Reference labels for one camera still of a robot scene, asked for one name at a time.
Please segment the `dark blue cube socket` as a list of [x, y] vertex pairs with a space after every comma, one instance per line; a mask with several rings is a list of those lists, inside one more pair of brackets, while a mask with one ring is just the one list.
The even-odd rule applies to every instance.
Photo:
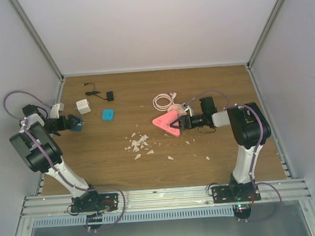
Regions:
[[70, 129], [70, 131], [78, 132], [82, 131], [84, 126], [84, 122], [80, 116], [75, 116], [73, 119], [73, 127]]

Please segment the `pink power strip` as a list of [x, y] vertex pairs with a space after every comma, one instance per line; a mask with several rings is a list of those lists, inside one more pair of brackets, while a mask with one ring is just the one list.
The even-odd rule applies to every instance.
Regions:
[[175, 110], [165, 113], [152, 121], [153, 126], [164, 130], [166, 133], [172, 136], [179, 137], [180, 129], [171, 128], [169, 125], [171, 122], [178, 118], [177, 112]]

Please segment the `pink round socket hub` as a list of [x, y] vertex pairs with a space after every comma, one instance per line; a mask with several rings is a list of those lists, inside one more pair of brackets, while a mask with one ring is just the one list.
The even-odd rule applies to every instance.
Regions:
[[175, 103], [169, 106], [167, 109], [167, 112], [171, 112], [173, 110], [177, 112], [178, 117], [187, 115], [187, 112], [183, 109], [182, 105], [179, 103]]

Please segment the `white tiger cube adapter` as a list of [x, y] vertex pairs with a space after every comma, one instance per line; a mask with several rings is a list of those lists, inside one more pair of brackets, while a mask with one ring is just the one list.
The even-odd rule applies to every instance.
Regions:
[[90, 103], [87, 99], [77, 101], [76, 109], [80, 115], [84, 115], [91, 112]]

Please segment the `light blue plug adapter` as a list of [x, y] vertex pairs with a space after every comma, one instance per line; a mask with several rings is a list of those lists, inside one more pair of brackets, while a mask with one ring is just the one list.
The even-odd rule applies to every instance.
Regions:
[[103, 121], [112, 121], [114, 118], [114, 110], [104, 109], [101, 116]]

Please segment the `black plug adapter with cable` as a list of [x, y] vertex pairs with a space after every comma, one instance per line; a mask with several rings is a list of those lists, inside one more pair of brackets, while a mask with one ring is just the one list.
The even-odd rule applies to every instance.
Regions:
[[96, 88], [96, 85], [92, 82], [86, 82], [86, 83], [83, 83], [82, 84], [83, 86], [92, 86], [93, 88], [91, 89], [90, 92], [85, 92], [85, 95], [86, 96], [96, 96], [104, 101], [108, 101], [108, 102], [111, 102], [111, 101], [114, 101], [114, 92], [113, 91], [107, 91], [106, 92], [106, 97], [102, 97], [100, 95], [101, 91], [97, 91], [95, 88]]

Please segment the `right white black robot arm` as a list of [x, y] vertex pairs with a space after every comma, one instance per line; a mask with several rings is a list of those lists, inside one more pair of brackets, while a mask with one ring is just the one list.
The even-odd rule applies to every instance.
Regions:
[[169, 124], [174, 129], [193, 129], [207, 126], [212, 129], [230, 126], [238, 144], [236, 166], [228, 184], [229, 196], [241, 202], [247, 195], [255, 192], [255, 168], [259, 152], [271, 136], [263, 113], [255, 102], [234, 105], [219, 112], [211, 96], [200, 98], [202, 114], [193, 115], [189, 108], [187, 114]]

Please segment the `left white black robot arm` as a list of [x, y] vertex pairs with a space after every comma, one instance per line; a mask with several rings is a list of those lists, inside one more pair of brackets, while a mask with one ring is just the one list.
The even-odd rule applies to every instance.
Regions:
[[38, 106], [31, 104], [22, 111], [20, 131], [9, 141], [23, 162], [33, 172], [49, 175], [63, 185], [72, 196], [71, 210], [75, 213], [98, 210], [102, 203], [100, 194], [69, 168], [62, 150], [52, 138], [52, 135], [60, 136], [60, 131], [82, 127], [81, 118], [72, 114], [46, 118]]

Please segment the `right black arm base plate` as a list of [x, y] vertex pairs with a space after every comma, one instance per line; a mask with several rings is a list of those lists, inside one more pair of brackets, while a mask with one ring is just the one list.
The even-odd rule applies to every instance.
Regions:
[[246, 184], [210, 184], [207, 188], [208, 195], [213, 198], [214, 204], [241, 203], [261, 200], [258, 187], [254, 189], [251, 183]]

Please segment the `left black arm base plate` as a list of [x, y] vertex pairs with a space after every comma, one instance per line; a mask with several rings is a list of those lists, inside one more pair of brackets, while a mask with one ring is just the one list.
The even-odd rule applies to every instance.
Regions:
[[87, 192], [80, 197], [72, 198], [67, 211], [74, 216], [87, 212], [111, 212], [118, 209], [118, 196], [118, 193]]

